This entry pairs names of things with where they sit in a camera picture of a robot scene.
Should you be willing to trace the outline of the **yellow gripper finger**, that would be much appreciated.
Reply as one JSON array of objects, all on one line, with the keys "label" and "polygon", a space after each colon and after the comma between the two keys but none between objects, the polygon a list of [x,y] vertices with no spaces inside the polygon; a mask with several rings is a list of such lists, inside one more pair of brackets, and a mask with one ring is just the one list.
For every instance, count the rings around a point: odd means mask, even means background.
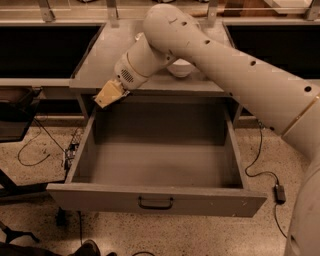
[{"label": "yellow gripper finger", "polygon": [[94,101],[101,107],[105,108],[110,104],[121,99],[126,93],[122,83],[118,80],[109,80],[95,96]]}]

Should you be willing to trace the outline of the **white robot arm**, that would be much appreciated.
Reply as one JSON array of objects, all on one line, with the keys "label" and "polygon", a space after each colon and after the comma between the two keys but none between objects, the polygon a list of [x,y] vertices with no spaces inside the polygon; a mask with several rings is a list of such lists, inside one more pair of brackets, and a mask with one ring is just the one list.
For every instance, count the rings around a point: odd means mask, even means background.
[{"label": "white robot arm", "polygon": [[95,97],[102,108],[140,87],[178,59],[203,72],[310,160],[287,235],[285,256],[320,256],[319,87],[207,36],[171,4],[151,7],[143,34],[117,61]]}]

